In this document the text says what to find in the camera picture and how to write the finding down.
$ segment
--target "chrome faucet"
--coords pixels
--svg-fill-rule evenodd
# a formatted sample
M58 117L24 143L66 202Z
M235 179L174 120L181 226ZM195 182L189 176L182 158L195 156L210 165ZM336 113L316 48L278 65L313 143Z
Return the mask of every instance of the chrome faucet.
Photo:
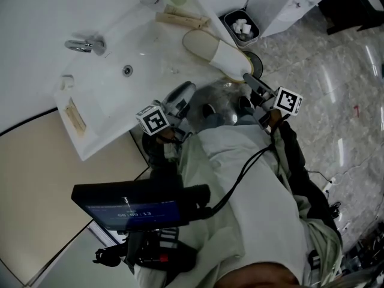
M97 55L102 55L106 51L104 42L101 40L69 40L65 42L64 46L68 49L85 53L90 53L93 50Z

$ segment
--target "slipper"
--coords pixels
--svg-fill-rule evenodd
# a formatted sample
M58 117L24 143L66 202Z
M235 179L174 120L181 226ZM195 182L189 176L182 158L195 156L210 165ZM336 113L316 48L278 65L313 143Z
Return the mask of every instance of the slipper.
M242 51L205 31L188 32L184 35L182 44L188 51L207 60L211 66L221 70L234 82L244 82L244 74L253 74L253 64Z

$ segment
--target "display screen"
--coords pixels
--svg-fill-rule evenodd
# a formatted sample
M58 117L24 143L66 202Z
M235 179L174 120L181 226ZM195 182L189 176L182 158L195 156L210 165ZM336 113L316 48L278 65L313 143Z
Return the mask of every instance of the display screen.
M174 200L160 203L87 206L87 209L110 230L180 220Z

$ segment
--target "sink counter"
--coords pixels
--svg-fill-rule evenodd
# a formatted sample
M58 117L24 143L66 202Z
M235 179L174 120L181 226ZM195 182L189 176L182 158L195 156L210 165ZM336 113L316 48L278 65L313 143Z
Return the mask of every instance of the sink counter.
M218 17L199 0L187 0L181 8L210 17L207 31L234 45ZM74 83L63 85L60 80L54 97L82 160L132 129L137 124L135 114L154 99L162 101L185 81L199 88L223 77L183 47L182 38L191 28L155 22L154 18L154 11L137 4L100 33L107 46L103 56L79 53L63 72ZM126 65L132 69L128 77L123 75ZM86 125L82 136L64 111L70 99Z

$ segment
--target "black shoe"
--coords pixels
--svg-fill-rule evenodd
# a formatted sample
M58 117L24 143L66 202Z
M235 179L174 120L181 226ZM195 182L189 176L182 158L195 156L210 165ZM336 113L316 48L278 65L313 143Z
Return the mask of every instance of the black shoe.
M240 96L238 100L238 107L240 112L243 112L245 108L254 109L254 106L250 99L246 96Z
M206 103L203 105L203 116L206 119L209 115L215 114L216 110L213 108L213 106L209 103Z

